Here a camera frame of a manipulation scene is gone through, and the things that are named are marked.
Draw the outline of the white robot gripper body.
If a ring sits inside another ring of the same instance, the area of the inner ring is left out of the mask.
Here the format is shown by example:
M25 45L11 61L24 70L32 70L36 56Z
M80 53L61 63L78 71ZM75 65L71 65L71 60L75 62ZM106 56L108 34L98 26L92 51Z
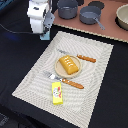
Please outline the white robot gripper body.
M27 16L34 34L46 35L53 24L52 0L29 0Z

